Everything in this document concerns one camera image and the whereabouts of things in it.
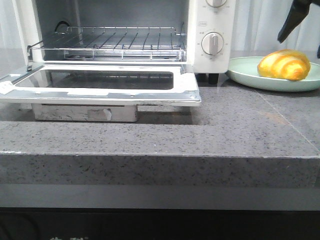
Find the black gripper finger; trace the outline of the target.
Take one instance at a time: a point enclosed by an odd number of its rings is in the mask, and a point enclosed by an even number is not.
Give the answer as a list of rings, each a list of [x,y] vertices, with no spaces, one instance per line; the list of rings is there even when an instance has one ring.
[[[280,43],[283,43],[289,34],[306,18],[312,3],[312,0],[292,1],[287,18],[277,36]]]

